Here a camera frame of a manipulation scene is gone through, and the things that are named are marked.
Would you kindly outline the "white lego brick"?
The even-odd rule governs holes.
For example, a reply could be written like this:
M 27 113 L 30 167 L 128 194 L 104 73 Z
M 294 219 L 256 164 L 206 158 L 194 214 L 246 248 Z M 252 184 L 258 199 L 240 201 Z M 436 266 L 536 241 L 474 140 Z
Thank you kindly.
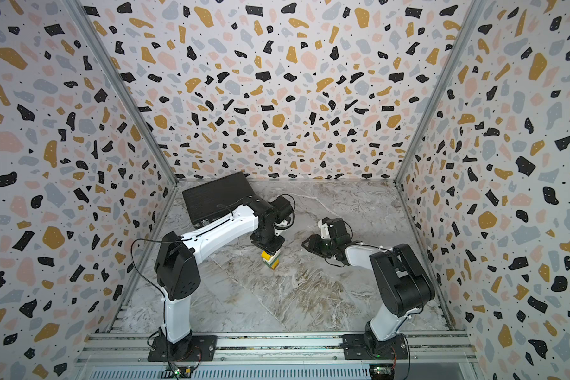
M 280 261 L 279 258 L 278 258 L 278 256 L 272 256 L 271 261 L 264 261 L 264 260 L 263 260 L 263 262 L 264 262 L 268 267 L 269 267 L 269 264 L 271 264 L 271 263 L 273 263 L 273 262 L 275 262 L 275 261 Z

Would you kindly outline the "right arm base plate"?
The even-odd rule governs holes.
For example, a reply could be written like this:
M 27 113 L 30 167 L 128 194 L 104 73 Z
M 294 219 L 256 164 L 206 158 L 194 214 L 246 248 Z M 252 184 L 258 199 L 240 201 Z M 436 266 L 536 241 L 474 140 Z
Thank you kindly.
M 346 360 L 408 359 L 408 345 L 403 334 L 389 340 L 376 340 L 370 331 L 364 334 L 345 334 L 340 347 Z

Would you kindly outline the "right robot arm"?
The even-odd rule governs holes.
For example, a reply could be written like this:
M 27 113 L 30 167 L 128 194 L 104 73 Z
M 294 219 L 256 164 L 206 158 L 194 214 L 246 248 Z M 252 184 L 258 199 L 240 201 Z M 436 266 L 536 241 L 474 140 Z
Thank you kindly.
M 375 277 L 383 305 L 367 323 L 368 343 L 393 339 L 411 316 L 421 314 L 434 299 L 435 288 L 409 245 L 384 247 L 356 241 L 342 218 L 323 218 L 318 226 L 321 233 L 303 241 L 304 250 L 344 266 L 370 270 Z

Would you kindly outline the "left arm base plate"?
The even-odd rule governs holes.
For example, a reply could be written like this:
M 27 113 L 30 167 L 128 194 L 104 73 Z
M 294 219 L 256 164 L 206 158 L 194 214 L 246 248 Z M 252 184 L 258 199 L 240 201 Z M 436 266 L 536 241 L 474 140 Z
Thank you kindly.
M 155 337 L 150 344 L 148 362 L 211 362 L 214 359 L 218 337 L 215 335 L 188 334 L 177 343 L 171 343 L 164 334 Z

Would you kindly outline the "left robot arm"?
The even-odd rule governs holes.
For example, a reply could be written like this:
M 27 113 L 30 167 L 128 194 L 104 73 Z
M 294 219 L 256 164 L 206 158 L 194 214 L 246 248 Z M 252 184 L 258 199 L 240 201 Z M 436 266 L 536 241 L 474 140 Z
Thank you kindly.
M 248 235 L 261 250 L 262 260 L 273 269 L 285 242 L 282 234 L 295 221 L 295 200 L 289 195 L 270 202 L 250 195 L 218 209 L 226 214 L 191 233 L 168 234 L 161 242 L 155 273 L 163 301 L 161 332 L 169 345 L 182 344 L 192 336 L 191 297 L 200 285 L 199 265 L 205 259 Z

